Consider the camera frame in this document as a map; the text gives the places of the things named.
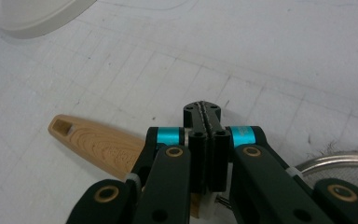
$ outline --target white surface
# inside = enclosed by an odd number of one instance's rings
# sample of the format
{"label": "white surface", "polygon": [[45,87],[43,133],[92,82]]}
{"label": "white surface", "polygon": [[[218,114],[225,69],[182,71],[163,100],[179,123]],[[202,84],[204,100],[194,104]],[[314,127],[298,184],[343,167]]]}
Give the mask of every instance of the white surface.
{"label": "white surface", "polygon": [[95,0],[0,0],[0,28],[17,38],[34,38],[54,31]]}
{"label": "white surface", "polygon": [[358,1],[149,2],[97,1],[32,40],[0,33],[0,223],[64,223],[110,177],[48,134],[61,113],[145,137],[207,100],[290,164],[358,149]]}

